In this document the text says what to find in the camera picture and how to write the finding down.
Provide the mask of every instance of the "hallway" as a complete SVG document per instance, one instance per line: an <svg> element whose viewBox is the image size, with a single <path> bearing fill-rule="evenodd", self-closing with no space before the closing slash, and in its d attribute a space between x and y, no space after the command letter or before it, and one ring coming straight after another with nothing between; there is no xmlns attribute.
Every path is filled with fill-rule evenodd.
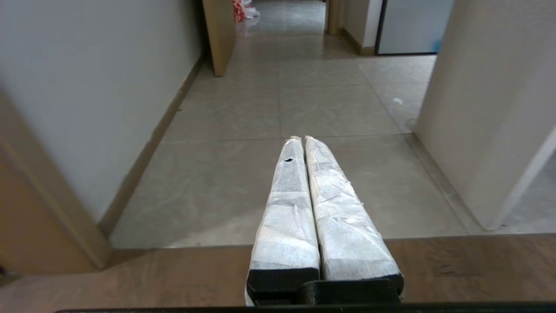
<svg viewBox="0 0 556 313"><path fill-rule="evenodd" d="M342 37L277 36L277 27L299 29L288 14L272 15L284 5L255 3L260 21L237 39L226 76L203 67L112 233L114 247L253 244L291 135L330 147L384 238L485 233L411 134L435 57L360 57ZM307 20L315 24L303 31L324 26Z"/></svg>

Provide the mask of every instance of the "wooden door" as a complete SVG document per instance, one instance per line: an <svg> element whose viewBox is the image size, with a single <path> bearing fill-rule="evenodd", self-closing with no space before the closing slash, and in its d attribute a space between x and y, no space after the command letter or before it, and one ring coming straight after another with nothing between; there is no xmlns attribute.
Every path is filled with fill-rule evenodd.
<svg viewBox="0 0 556 313"><path fill-rule="evenodd" d="M203 0L203 8L214 75L223 76L236 43L234 7L231 0Z"/></svg>

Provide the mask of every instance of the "wooden floor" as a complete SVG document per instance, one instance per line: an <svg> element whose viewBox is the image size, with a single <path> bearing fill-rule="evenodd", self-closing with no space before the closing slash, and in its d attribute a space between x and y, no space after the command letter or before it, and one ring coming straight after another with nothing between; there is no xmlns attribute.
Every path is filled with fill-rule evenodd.
<svg viewBox="0 0 556 313"><path fill-rule="evenodd" d="M387 241L404 302L556 301L556 235ZM24 277L0 288L0 312L106 307L242 306L251 247L119 251L99 273Z"/></svg>

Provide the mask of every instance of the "tiled floor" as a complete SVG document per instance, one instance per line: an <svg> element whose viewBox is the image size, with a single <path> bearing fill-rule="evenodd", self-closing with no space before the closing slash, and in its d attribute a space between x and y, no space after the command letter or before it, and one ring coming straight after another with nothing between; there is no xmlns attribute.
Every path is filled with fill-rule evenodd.
<svg viewBox="0 0 556 313"><path fill-rule="evenodd" d="M116 248L252 244L290 135L329 145L385 238L488 234L411 133L435 57L356 56L322 35L316 0L254 5L261 17L238 26L226 76L206 65L187 94Z"/></svg>

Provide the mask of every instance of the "baseboard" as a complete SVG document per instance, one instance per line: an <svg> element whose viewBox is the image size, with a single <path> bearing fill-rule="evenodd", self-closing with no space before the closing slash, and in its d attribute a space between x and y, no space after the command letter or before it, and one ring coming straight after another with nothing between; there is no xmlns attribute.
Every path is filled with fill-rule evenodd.
<svg viewBox="0 0 556 313"><path fill-rule="evenodd" d="M135 187L139 183L143 172L147 168L148 162L151 160L152 155L155 153L158 144L162 140L166 129L170 125L174 115L176 115L177 109L180 107L180 104L183 102L183 98L187 94L189 88L193 84L193 81L197 77L197 74L201 70L203 63L205 62L206 54L202 53L189 75L187 75L186 80L181 85L180 89L178 90L176 96L173 98L172 102L166 109L164 116L158 122L158 125L154 129L151 135L151 140L145 145L135 163L131 167L129 173L126 175L125 179L123 180L122 184L116 196L112 200L112 203L106 210L106 213L102 217L101 221L98 223L98 227L101 232L106 236L109 237L110 233L114 230L116 223L118 222L120 216L122 215L123 209L126 207L127 202L130 200Z"/></svg>
<svg viewBox="0 0 556 313"><path fill-rule="evenodd" d="M346 38L350 46L353 47L355 53L360 56L373 56L375 55L375 47L363 47L345 28L342 28L342 36Z"/></svg>

